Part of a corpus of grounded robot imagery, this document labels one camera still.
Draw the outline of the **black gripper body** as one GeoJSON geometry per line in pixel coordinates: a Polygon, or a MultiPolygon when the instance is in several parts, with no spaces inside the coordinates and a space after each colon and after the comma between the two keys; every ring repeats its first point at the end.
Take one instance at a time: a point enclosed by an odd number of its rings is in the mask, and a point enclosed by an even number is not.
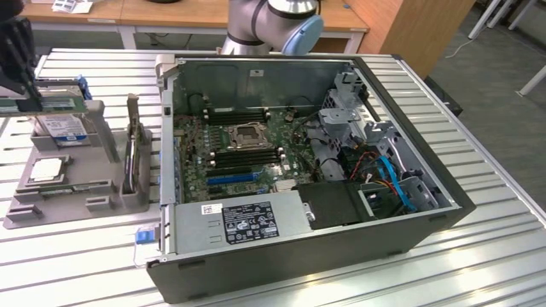
{"type": "Polygon", "coordinates": [[[2,22],[2,86],[16,95],[36,96],[36,53],[32,25],[26,17],[2,22]]]}

